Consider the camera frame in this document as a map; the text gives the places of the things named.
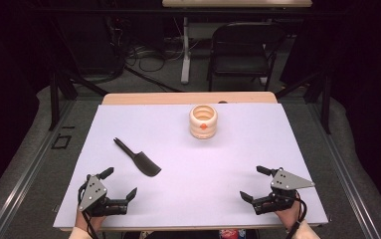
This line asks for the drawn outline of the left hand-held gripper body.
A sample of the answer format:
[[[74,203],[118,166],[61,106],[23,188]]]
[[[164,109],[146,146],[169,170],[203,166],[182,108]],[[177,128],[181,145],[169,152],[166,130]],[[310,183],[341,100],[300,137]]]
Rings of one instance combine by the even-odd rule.
[[[109,199],[107,188],[102,181],[107,178],[106,174],[89,175],[86,183],[82,186],[83,194],[79,199],[79,210],[91,217],[103,217],[110,215],[125,215],[127,213],[127,199]]]

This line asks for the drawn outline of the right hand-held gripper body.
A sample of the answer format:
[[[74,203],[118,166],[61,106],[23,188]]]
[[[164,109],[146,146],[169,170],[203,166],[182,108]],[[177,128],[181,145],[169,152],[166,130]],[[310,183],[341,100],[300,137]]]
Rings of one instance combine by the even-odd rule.
[[[251,203],[257,215],[286,210],[292,207],[299,189],[314,187],[315,183],[285,171],[283,168],[274,169],[270,175],[272,192],[262,198],[254,199]]]

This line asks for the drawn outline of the black plastic spatula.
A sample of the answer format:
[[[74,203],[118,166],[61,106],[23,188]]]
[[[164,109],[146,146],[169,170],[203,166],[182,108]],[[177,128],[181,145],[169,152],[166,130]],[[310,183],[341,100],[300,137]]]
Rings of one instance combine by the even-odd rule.
[[[131,158],[136,167],[144,175],[153,177],[161,171],[161,168],[156,163],[154,163],[143,151],[133,152],[117,137],[113,141]]]

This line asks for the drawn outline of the cream ribbed utensil cup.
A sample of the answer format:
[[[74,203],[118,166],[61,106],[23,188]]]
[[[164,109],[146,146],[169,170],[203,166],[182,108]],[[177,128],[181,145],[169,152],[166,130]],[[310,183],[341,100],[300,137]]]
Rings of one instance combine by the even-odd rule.
[[[195,106],[189,114],[190,132],[199,139],[212,137],[217,130],[218,113],[209,105]]]

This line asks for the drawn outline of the person's left hand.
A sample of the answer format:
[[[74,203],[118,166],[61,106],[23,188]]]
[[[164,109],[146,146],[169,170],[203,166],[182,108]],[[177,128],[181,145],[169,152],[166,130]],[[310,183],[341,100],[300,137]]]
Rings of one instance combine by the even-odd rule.
[[[86,218],[83,213],[79,211],[76,216],[75,226],[84,231],[88,231],[88,226],[90,225],[95,232],[98,232],[104,220],[104,217]]]

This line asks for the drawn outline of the person's right hand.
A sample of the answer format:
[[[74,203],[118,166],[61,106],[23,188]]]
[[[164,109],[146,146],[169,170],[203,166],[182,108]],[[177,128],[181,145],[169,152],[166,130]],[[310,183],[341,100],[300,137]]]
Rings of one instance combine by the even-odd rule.
[[[276,211],[276,215],[280,219],[281,223],[289,232],[292,226],[300,217],[301,205],[299,201],[295,201],[291,208],[281,211]]]

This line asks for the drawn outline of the red and blue packet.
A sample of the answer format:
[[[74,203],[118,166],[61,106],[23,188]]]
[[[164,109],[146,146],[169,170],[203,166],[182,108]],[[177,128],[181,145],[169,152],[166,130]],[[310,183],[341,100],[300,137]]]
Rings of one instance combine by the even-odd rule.
[[[246,230],[222,229],[219,231],[219,239],[246,239]]]

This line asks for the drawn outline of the black metal stand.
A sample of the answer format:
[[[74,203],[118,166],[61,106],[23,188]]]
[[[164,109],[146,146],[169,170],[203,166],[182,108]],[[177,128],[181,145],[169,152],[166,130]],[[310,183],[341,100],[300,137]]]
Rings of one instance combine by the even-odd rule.
[[[320,103],[320,123],[326,133],[330,134],[329,128],[329,108],[330,108],[330,90],[331,78],[328,74],[315,72],[306,78],[286,86],[283,90],[275,93],[277,99],[280,99],[299,87],[308,84],[307,90],[303,95],[303,100],[308,104],[313,104],[321,98]]]
[[[82,85],[89,90],[104,97],[107,91],[89,82],[82,76],[69,70],[52,71],[50,73],[50,97],[51,97],[51,124],[49,130],[53,130],[59,123],[60,115],[60,98],[62,93],[68,101],[73,101],[78,97],[78,92],[74,87],[74,83]]]

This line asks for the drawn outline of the black folding chair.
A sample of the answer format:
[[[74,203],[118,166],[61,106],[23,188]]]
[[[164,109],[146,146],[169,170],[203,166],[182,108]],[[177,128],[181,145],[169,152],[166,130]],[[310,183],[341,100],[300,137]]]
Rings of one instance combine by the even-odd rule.
[[[267,91],[277,50],[285,39],[285,29],[273,22],[234,22],[219,27],[211,41],[208,90],[213,90],[213,77],[252,77],[265,78]]]

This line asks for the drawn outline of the dark equipment cabinet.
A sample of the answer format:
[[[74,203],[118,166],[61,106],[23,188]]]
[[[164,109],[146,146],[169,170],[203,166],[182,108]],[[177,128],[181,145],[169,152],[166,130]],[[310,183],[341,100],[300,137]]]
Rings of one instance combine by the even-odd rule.
[[[65,41],[83,75],[111,75],[122,71],[103,17],[62,16],[58,18]]]

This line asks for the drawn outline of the white desk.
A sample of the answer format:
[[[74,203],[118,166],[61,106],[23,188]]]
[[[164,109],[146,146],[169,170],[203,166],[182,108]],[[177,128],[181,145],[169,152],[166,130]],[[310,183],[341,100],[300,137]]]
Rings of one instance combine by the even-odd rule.
[[[195,10],[207,8],[213,10],[220,8],[225,10],[243,10],[249,8],[272,9],[298,9],[309,8],[312,0],[162,0],[162,5],[173,10]],[[181,83],[186,85],[190,79],[191,52],[189,41],[191,39],[210,39],[214,31],[220,26],[216,23],[195,23],[188,17],[183,18],[183,65]]]

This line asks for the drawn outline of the black horizontal bar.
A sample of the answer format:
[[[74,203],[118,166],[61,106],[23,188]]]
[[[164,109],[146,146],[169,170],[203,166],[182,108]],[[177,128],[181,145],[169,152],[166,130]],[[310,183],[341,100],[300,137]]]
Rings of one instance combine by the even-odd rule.
[[[101,15],[101,16],[156,16],[156,17],[228,17],[242,15],[243,17],[268,18],[312,18],[333,19],[347,14],[346,11],[317,11],[307,8],[292,10],[279,9],[225,9],[225,8],[196,8],[196,9],[63,9],[63,8],[33,8],[32,14],[42,15]]]

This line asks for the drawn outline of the aluminium floor rail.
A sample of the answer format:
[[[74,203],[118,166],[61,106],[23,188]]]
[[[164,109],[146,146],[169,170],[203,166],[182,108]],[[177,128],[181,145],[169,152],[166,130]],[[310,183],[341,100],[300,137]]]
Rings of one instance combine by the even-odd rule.
[[[313,121],[318,128],[322,138],[325,141],[327,148],[330,150],[331,163],[335,173],[345,192],[351,209],[359,223],[359,226],[365,236],[365,239],[381,239],[381,236],[371,218],[371,215],[366,208],[363,198],[352,180],[351,174],[347,169],[343,158],[337,149],[337,146],[330,134],[328,134],[321,124],[320,110],[315,104],[307,104],[307,108],[313,118]]]
[[[67,239],[54,226],[80,151],[77,104],[62,107],[52,130],[38,118],[0,180],[0,239]]]

